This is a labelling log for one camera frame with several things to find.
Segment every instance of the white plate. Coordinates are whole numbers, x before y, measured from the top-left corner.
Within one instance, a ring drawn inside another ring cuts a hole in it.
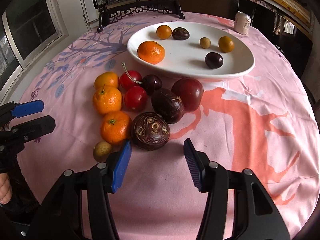
[[[160,25],[168,25],[172,30],[183,27],[190,33],[190,38],[177,41],[172,38],[161,40],[156,35]],[[235,48],[230,53],[223,53],[218,47],[222,36],[230,37]],[[211,46],[200,47],[199,40],[208,37]],[[137,55],[138,46],[144,41],[156,41],[165,49],[165,57],[160,63],[153,65],[141,60]],[[165,22],[145,27],[131,36],[127,44],[128,51],[139,63],[162,72],[166,76],[185,76],[208,80],[223,80],[248,74],[254,67],[254,56],[250,49],[235,36],[212,26],[193,22]],[[209,52],[217,52],[223,57],[223,65],[218,69],[210,69],[204,62]]]

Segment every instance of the round table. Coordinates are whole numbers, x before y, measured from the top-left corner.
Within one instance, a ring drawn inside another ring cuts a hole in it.
[[[203,83],[201,106],[170,125],[170,141],[154,152],[133,147],[124,182],[110,195],[121,240],[194,240],[207,194],[193,186],[183,155],[183,141],[226,169],[252,169],[276,203],[291,237],[313,212],[319,196],[319,131],[308,97],[286,58],[255,28],[248,36],[232,30],[233,21],[185,13],[185,21],[220,28],[241,39],[255,56],[246,76]],[[85,171],[96,164],[92,148],[101,140],[99,116],[92,106],[95,78],[105,71],[119,76],[149,69],[130,58],[126,43],[148,25],[181,21],[175,15],[143,12],[82,35],[53,58],[25,91],[20,102],[41,99],[42,113],[15,119],[12,125],[51,115],[53,133],[25,144],[18,154],[21,171],[41,202],[66,169]],[[163,87],[175,82],[160,76]],[[148,100],[147,109],[152,111]],[[132,118],[137,113],[127,112]],[[225,237],[233,225],[229,194]],[[86,236],[90,235],[88,226]]]

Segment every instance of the silver bolt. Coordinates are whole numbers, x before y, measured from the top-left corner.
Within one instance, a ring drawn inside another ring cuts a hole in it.
[[[253,172],[250,169],[244,169],[244,174],[251,176]]]
[[[209,166],[210,166],[210,168],[216,169],[216,168],[219,167],[219,164],[216,163],[216,162],[210,162],[210,163],[209,163]]]
[[[106,163],[98,163],[97,165],[99,169],[104,169],[106,166],[107,166]]]
[[[70,176],[72,174],[72,170],[66,170],[63,174],[64,176]]]

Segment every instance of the orange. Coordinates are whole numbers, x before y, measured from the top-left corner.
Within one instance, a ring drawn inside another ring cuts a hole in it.
[[[94,93],[92,102],[99,114],[119,111],[122,106],[122,94],[111,86],[100,87]]]
[[[157,28],[157,36],[162,39],[165,40],[167,38],[169,38],[172,34],[172,30],[168,25],[160,25]]]
[[[100,128],[101,137],[111,145],[119,145],[130,137],[130,116],[122,111],[106,114]]]
[[[235,44],[233,43],[232,39],[228,36],[223,36],[219,39],[218,42],[219,48],[225,52],[231,52],[235,48]]]
[[[94,88],[97,90],[99,87],[112,86],[119,88],[119,77],[114,72],[105,72],[98,76],[94,82]]]
[[[142,60],[157,64],[164,59],[164,47],[155,41],[145,41],[138,47],[138,56]]]

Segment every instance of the beverage can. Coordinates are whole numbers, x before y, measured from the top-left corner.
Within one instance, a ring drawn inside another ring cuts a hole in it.
[[[233,29],[237,33],[241,33],[243,35],[248,35],[250,23],[251,23],[251,18],[249,15],[247,15],[243,12],[237,12]]]

